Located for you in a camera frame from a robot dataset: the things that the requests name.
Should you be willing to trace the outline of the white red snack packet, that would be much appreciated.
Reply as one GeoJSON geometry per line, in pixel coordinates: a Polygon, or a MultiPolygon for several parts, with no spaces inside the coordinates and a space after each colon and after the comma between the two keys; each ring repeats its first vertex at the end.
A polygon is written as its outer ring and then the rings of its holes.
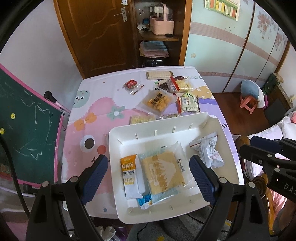
{"type": "Polygon", "coordinates": [[[199,157],[207,168],[220,168],[224,162],[215,149],[218,140],[217,132],[208,134],[202,138],[195,138],[190,142],[190,147],[199,153],[199,157]]]}

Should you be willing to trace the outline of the large yellow cake packet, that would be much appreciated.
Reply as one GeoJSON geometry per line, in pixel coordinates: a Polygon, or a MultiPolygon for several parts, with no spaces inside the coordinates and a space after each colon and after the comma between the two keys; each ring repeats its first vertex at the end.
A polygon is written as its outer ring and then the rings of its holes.
{"type": "Polygon", "coordinates": [[[144,195],[151,194],[152,206],[197,188],[189,160],[179,142],[139,154],[138,158],[148,188],[144,195]]]}

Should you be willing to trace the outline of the orange oats bar packet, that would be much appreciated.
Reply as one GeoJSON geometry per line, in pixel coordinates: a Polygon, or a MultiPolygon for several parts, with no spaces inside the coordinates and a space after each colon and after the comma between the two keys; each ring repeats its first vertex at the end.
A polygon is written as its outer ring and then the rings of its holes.
{"type": "Polygon", "coordinates": [[[120,160],[122,178],[127,199],[140,199],[146,192],[142,166],[138,155],[131,155],[120,160]]]}

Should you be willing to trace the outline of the blue small snack packet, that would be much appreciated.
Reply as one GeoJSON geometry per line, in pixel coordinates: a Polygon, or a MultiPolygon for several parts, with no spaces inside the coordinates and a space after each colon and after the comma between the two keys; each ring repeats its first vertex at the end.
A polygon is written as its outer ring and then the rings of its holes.
{"type": "Polygon", "coordinates": [[[138,202],[141,210],[149,209],[152,206],[151,194],[148,193],[148,194],[144,195],[142,198],[137,198],[137,202],[138,202]]]}

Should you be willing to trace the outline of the green white snack packet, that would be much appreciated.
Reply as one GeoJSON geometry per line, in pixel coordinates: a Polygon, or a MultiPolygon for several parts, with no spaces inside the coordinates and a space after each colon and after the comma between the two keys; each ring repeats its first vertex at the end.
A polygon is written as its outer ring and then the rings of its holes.
{"type": "Polygon", "coordinates": [[[179,114],[200,112],[198,98],[194,94],[186,92],[182,96],[178,97],[178,101],[179,114]]]}

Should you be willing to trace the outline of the yellow biscuit clear bag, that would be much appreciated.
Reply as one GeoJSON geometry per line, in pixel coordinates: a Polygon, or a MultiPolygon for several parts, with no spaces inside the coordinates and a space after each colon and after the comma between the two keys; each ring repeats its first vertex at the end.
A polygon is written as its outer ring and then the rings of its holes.
{"type": "Polygon", "coordinates": [[[177,96],[161,88],[150,90],[146,97],[137,105],[137,109],[154,115],[162,115],[171,105],[176,103],[177,96]]]}

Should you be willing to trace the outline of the yellow puff snack bag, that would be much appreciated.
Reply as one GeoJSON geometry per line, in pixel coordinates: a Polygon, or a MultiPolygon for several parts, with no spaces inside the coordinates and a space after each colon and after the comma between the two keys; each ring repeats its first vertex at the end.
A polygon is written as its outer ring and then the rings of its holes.
{"type": "Polygon", "coordinates": [[[193,90],[193,86],[187,77],[175,76],[173,79],[178,86],[179,93],[188,92],[188,91],[193,90]]]}

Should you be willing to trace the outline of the small red candy packet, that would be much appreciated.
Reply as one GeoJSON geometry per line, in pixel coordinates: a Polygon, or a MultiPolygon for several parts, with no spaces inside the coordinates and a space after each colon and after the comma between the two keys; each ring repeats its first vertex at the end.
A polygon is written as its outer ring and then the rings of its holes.
{"type": "Polygon", "coordinates": [[[123,85],[123,88],[130,93],[130,95],[137,94],[142,88],[143,84],[138,83],[136,80],[131,79],[123,85]]]}

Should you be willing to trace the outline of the pink blanket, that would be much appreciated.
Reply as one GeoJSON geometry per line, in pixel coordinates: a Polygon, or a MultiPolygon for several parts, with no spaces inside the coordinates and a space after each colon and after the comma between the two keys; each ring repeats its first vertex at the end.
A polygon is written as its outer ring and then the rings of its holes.
{"type": "MultiPolygon", "coordinates": [[[[291,116],[291,121],[295,123],[295,111],[289,113],[288,116],[291,116]]],[[[287,199],[274,191],[271,191],[271,196],[273,198],[274,214],[277,215],[284,208],[287,199]]]]}

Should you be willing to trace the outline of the pink plastic stool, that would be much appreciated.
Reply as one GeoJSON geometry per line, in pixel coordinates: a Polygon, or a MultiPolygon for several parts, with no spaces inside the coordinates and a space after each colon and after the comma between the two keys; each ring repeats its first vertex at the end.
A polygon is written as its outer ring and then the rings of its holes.
{"type": "Polygon", "coordinates": [[[240,96],[240,108],[244,108],[247,111],[249,111],[249,114],[252,114],[254,110],[257,108],[257,100],[251,96],[248,95],[246,97],[240,96]]]}

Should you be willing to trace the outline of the blue white plush pillow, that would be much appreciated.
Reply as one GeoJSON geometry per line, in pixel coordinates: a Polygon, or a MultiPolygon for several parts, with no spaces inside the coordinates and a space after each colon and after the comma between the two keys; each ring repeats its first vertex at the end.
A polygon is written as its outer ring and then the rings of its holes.
{"type": "Polygon", "coordinates": [[[264,93],[255,82],[244,79],[241,82],[240,90],[243,97],[250,95],[257,100],[257,108],[265,107],[264,93]]]}

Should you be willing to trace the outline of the dark nut snack packet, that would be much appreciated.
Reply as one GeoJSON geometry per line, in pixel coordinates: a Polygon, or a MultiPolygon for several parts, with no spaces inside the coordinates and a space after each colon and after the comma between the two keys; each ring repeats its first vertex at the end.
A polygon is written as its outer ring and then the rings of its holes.
{"type": "Polygon", "coordinates": [[[164,120],[164,119],[167,119],[167,118],[176,118],[176,117],[179,117],[181,116],[179,113],[169,113],[169,114],[163,114],[159,117],[160,120],[164,120]]]}

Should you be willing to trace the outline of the beige wafer packet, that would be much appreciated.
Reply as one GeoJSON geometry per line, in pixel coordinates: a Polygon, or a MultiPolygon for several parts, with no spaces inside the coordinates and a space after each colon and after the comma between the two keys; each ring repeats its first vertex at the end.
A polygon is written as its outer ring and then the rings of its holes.
{"type": "Polygon", "coordinates": [[[173,77],[172,71],[147,71],[146,76],[148,80],[162,80],[173,77]]]}

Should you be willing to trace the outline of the green chalkboard pink frame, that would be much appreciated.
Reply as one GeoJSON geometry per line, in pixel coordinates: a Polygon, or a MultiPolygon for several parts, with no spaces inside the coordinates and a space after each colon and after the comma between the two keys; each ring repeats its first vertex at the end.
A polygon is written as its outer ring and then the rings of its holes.
{"type": "Polygon", "coordinates": [[[58,181],[58,146],[64,111],[1,66],[1,137],[16,176],[39,187],[58,181]]]}

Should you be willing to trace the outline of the wall chart poster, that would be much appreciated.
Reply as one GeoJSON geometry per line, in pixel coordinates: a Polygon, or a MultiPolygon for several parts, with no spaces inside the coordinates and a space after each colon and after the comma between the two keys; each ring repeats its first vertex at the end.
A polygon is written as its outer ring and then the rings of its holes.
{"type": "Polygon", "coordinates": [[[204,0],[204,7],[238,21],[240,0],[204,0]]]}

